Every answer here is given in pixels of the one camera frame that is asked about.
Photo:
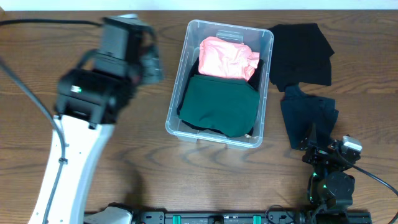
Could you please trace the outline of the black cloth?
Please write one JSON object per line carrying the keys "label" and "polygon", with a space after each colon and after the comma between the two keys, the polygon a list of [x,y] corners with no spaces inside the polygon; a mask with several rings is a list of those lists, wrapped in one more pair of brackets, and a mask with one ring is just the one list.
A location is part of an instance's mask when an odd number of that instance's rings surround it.
{"label": "black cloth", "polygon": [[279,24],[269,30],[274,35],[270,81],[280,92],[299,83],[331,85],[335,52],[318,24]]}

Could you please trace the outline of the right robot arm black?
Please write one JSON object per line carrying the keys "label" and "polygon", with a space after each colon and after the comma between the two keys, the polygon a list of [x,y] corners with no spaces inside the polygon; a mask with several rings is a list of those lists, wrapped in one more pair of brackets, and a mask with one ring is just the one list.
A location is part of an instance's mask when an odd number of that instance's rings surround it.
{"label": "right robot arm black", "polygon": [[353,204],[355,179],[345,171],[361,158],[362,144],[349,135],[334,140],[329,146],[321,146],[315,124],[300,142],[305,151],[302,161],[313,167],[308,181],[307,197],[318,213],[344,213]]}

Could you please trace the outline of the dark teal garment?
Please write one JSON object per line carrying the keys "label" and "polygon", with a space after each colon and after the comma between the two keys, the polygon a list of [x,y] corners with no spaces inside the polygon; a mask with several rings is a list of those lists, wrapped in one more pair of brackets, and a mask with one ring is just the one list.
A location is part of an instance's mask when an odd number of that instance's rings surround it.
{"label": "dark teal garment", "polygon": [[291,148],[299,148],[313,124],[316,127],[317,144],[320,147],[329,146],[332,142],[330,135],[339,115],[335,105],[332,98],[308,95],[298,85],[287,86],[280,106]]}

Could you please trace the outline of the pink garment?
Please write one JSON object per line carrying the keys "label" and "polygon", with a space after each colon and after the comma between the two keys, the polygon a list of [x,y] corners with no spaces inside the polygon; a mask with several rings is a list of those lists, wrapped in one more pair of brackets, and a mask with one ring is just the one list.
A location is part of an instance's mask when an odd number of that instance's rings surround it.
{"label": "pink garment", "polygon": [[203,75],[248,81],[258,67],[260,53],[245,44],[207,37],[200,44],[198,59],[198,71]]}

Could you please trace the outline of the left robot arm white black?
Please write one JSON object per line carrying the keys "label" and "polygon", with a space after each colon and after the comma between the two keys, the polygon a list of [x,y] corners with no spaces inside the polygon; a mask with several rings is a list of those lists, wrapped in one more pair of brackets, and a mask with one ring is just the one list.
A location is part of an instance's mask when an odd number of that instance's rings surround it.
{"label": "left robot arm white black", "polygon": [[61,77],[55,129],[31,223],[83,223],[96,165],[140,85],[164,77],[154,29],[135,14],[103,19],[98,49]]}

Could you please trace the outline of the clear plastic storage bin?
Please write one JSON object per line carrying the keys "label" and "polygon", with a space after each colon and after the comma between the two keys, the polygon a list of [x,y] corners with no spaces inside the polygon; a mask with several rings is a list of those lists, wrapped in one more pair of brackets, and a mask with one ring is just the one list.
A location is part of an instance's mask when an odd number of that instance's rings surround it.
{"label": "clear plastic storage bin", "polygon": [[[257,118],[253,127],[253,134],[250,138],[245,136],[228,138],[223,134],[210,130],[195,130],[184,124],[178,118],[177,106],[183,99],[183,91],[189,79],[190,69],[199,56],[200,43],[207,37],[218,37],[228,42],[245,44],[253,51],[260,53],[260,58],[263,61],[258,88],[260,101],[257,109]],[[273,42],[274,35],[267,29],[223,24],[198,19],[190,21],[185,34],[177,76],[170,100],[167,119],[165,121],[167,132],[182,141],[196,142],[201,139],[226,144],[229,148],[241,150],[259,147],[264,137]]]}

